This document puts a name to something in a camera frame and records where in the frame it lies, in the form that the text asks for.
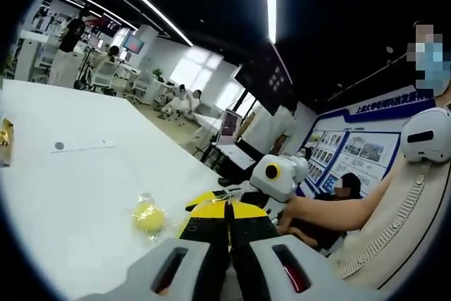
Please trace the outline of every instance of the black ceiling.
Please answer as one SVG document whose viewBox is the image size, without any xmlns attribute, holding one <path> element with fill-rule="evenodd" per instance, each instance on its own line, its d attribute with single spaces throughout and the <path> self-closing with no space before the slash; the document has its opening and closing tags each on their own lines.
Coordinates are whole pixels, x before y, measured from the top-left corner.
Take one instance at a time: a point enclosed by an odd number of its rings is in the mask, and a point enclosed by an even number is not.
<svg viewBox="0 0 451 301">
<path fill-rule="evenodd" d="M 149 24 L 122 0 L 94 0 L 135 26 Z M 139 0 L 127 0 L 171 39 L 183 40 Z M 266 41 L 266 0 L 150 0 L 196 45 L 242 63 Z M 299 99 L 327 111 L 413 83 L 405 59 L 330 98 L 406 52 L 417 20 L 444 22 L 448 0 L 278 0 L 276 46 Z M 389 54 L 386 47 L 392 47 Z"/>
</svg>

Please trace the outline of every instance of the yellow ball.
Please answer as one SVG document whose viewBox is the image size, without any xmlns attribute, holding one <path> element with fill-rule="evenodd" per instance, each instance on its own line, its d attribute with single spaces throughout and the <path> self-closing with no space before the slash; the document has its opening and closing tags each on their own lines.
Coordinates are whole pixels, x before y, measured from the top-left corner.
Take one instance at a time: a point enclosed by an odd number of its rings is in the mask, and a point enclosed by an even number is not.
<svg viewBox="0 0 451 301">
<path fill-rule="evenodd" d="M 133 213 L 133 221 L 138 229 L 154 233 L 163 228 L 164 213 L 153 204 L 142 202 Z"/>
</svg>

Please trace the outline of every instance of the plastic bag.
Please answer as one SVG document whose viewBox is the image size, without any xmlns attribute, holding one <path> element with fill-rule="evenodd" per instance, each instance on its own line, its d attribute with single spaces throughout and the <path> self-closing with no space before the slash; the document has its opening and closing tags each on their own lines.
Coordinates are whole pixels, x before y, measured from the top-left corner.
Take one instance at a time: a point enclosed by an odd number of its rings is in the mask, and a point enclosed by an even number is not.
<svg viewBox="0 0 451 301">
<path fill-rule="evenodd" d="M 146 235 L 153 246 L 157 246 L 166 238 L 175 236 L 177 225 L 168 217 L 164 209 L 155 205 L 150 193 L 138 197 L 138 204 L 132 214 L 135 229 Z"/>
</svg>

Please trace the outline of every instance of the monitor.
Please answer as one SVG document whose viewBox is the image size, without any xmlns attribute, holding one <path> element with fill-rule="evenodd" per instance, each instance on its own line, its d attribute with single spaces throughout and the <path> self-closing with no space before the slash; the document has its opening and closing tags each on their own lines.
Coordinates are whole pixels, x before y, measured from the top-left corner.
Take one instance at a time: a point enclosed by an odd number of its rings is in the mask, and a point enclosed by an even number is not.
<svg viewBox="0 0 451 301">
<path fill-rule="evenodd" d="M 105 16 L 105 14 L 100 18 L 99 23 L 97 25 L 99 26 L 100 32 L 104 33 L 105 35 L 108 35 L 109 37 L 114 37 L 115 34 L 119 31 L 119 29 L 122 27 L 121 24 Z"/>
<path fill-rule="evenodd" d="M 218 145 L 233 145 L 237 138 L 242 118 L 239 114 L 230 109 L 225 110 L 223 117 L 216 143 Z"/>
<path fill-rule="evenodd" d="M 292 87 L 290 75 L 270 42 L 241 67 L 235 79 L 273 115 Z"/>
<path fill-rule="evenodd" d="M 130 33 L 127 39 L 124 41 L 123 48 L 133 53 L 139 54 L 143 46 L 144 42 Z"/>
</svg>

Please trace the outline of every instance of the white helmet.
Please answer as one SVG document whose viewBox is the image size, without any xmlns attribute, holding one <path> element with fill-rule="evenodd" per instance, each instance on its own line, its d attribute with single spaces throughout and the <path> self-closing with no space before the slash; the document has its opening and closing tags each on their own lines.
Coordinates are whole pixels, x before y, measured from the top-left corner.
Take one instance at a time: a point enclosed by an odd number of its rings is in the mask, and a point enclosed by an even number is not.
<svg viewBox="0 0 451 301">
<path fill-rule="evenodd" d="M 451 111 L 439 107 L 414 115 L 401 132 L 401 150 L 411 162 L 451 159 Z"/>
</svg>

